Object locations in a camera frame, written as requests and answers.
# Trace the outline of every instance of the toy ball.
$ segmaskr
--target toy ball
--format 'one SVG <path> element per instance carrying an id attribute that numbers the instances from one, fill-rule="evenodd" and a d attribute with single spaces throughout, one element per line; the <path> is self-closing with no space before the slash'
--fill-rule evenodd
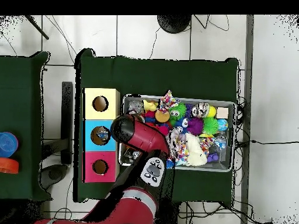
<path id="1" fill-rule="evenodd" d="M 227 128 L 228 128 L 227 120 L 225 120 L 224 118 L 220 118 L 217 121 L 218 121 L 218 130 L 219 131 L 226 131 Z"/>
<path id="2" fill-rule="evenodd" d="M 213 106 L 210 106 L 207 117 L 215 117 L 215 115 L 216 115 L 216 108 Z"/>
<path id="3" fill-rule="evenodd" d="M 218 121 L 215 118 L 207 117 L 203 119 L 203 131 L 206 134 L 214 135 L 218 132 Z"/>
<path id="4" fill-rule="evenodd" d="M 10 132 L 0 132 L 0 157 L 8 158 L 16 152 L 18 139 Z"/>
<path id="5" fill-rule="evenodd" d="M 197 118 L 206 118 L 208 115 L 208 111 L 210 109 L 210 105 L 208 103 L 199 103 L 192 107 L 191 112 L 192 116 Z"/>

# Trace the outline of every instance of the shape sorter box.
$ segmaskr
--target shape sorter box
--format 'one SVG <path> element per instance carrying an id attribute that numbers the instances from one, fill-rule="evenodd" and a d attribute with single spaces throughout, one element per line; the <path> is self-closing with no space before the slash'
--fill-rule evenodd
<path id="1" fill-rule="evenodd" d="M 120 112 L 120 93 L 116 89 L 84 88 L 83 118 L 86 120 L 114 120 Z"/>
<path id="2" fill-rule="evenodd" d="M 84 183 L 116 181 L 119 174 L 116 151 L 85 152 L 83 159 L 85 159 Z"/>
<path id="3" fill-rule="evenodd" d="M 113 120 L 85 120 L 85 152 L 117 151 L 117 142 L 112 138 L 110 127 Z M 107 131 L 107 138 L 101 140 L 101 130 Z"/>

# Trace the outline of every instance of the circular hole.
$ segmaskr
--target circular hole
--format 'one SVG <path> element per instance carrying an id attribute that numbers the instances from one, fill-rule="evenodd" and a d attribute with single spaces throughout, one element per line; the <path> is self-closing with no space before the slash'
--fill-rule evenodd
<path id="1" fill-rule="evenodd" d="M 91 132 L 91 141 L 97 145 L 105 145 L 111 137 L 110 131 L 104 127 L 95 127 Z"/>
<path id="2" fill-rule="evenodd" d="M 108 108 L 108 100 L 104 96 L 97 96 L 92 101 L 92 106 L 96 111 L 106 111 Z"/>
<path id="3" fill-rule="evenodd" d="M 108 164 L 104 160 L 96 160 L 92 165 L 92 170 L 97 174 L 105 174 L 108 170 Z"/>

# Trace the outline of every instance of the black stand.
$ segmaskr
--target black stand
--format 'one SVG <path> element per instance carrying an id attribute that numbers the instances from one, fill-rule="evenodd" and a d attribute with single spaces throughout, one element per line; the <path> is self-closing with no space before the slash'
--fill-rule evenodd
<path id="1" fill-rule="evenodd" d="M 42 36 L 44 36 L 47 40 L 49 39 L 48 35 L 42 31 L 42 29 L 36 24 L 36 22 L 33 20 L 32 16 L 25 15 L 27 20 L 41 33 Z"/>

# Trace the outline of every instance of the white plush toy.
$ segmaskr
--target white plush toy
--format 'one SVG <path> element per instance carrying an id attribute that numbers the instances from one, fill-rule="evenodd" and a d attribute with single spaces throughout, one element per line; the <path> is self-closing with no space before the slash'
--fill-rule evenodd
<path id="1" fill-rule="evenodd" d="M 186 166 L 202 166 L 207 163 L 207 156 L 199 144 L 199 137 L 186 133 L 186 145 L 189 151 Z"/>

